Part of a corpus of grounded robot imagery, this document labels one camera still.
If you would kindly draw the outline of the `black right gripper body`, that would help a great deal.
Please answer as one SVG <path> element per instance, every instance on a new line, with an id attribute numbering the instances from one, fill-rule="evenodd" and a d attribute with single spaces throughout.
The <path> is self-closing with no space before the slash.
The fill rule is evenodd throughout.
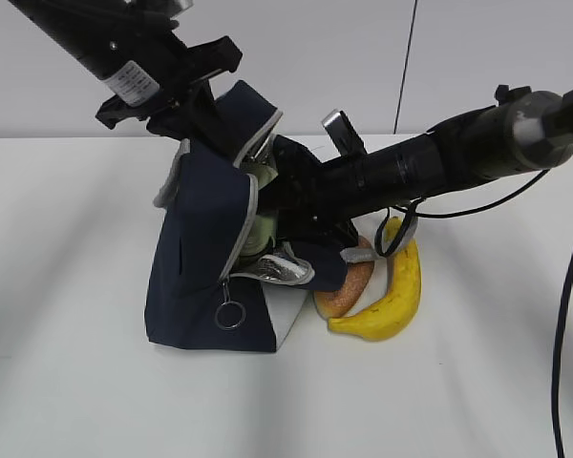
<path id="1" fill-rule="evenodd" d="M 304 145 L 277 135 L 271 158 L 278 175 L 262 189 L 262 214 L 277 218 L 277 237 L 321 245 L 354 247 L 359 234 L 350 219 L 338 218 L 321 192 L 321 161 Z"/>

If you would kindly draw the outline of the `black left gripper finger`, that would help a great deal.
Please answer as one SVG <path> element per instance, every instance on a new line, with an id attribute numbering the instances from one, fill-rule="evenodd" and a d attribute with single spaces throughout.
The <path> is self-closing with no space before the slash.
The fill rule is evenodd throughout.
<path id="1" fill-rule="evenodd" d="M 233 163 L 239 152 L 238 138 L 219 112 L 208 81 L 189 88 L 184 110 L 189 131 Z"/>
<path id="2" fill-rule="evenodd" d="M 198 126 L 197 110 L 193 107 L 170 108 L 149 117 L 146 129 L 153 135 L 172 138 L 178 141 L 185 138 L 205 138 Z"/>

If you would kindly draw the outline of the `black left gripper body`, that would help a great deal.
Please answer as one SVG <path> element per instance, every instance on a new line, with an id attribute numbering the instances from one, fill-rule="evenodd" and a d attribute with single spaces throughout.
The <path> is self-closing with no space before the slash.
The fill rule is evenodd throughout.
<path id="1" fill-rule="evenodd" d="M 95 76 L 113 96 L 103 102 L 96 119 L 109 129 L 170 108 L 185 107 L 195 84 L 235 72 L 243 57 L 227 36 L 188 47 L 172 32 L 114 29 L 95 38 Z"/>

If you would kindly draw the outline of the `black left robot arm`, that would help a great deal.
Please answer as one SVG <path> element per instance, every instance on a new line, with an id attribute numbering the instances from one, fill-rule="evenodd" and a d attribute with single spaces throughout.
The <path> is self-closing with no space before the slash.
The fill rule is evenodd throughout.
<path id="1" fill-rule="evenodd" d="M 188 47 L 176 35 L 190 1 L 26 1 L 13 6 L 112 92 L 96 119 L 126 119 L 153 135 L 197 138 L 233 160 L 236 131 L 219 111 L 211 78 L 235 72 L 242 52 L 228 36 Z"/>

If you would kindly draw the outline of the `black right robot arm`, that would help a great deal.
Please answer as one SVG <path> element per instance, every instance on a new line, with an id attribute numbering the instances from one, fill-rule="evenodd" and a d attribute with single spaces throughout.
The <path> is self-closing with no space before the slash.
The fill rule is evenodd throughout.
<path id="1" fill-rule="evenodd" d="M 372 153 L 346 114 L 334 112 L 324 124 L 339 155 L 326 162 L 279 135 L 278 176 L 260 191 L 258 212 L 277 216 L 281 239 L 353 247 L 354 218 L 549 170 L 573 156 L 573 90 L 558 95 L 500 85 L 495 99 Z"/>

